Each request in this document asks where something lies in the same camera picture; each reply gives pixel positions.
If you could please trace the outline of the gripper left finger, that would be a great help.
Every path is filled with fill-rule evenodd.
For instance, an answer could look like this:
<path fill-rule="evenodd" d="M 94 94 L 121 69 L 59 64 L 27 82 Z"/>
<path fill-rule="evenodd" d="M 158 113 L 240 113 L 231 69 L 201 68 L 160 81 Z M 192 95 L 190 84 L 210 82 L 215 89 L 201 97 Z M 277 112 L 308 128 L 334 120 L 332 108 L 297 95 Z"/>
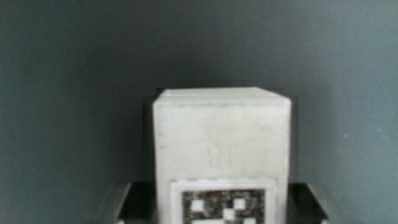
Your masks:
<path fill-rule="evenodd" d="M 110 185 L 100 202 L 100 208 L 96 209 L 94 217 L 87 221 L 87 224 L 117 224 L 130 188 L 132 184 L 128 182 L 119 182 Z"/>

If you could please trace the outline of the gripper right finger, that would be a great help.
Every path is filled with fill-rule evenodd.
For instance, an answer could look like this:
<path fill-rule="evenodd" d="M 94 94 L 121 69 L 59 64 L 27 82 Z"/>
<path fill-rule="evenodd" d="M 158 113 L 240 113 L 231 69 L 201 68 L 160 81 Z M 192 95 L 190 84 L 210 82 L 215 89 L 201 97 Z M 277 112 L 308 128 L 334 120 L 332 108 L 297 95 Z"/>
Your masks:
<path fill-rule="evenodd" d="M 304 224 L 341 224 L 331 194 L 311 183 L 300 186 L 299 214 Z"/>

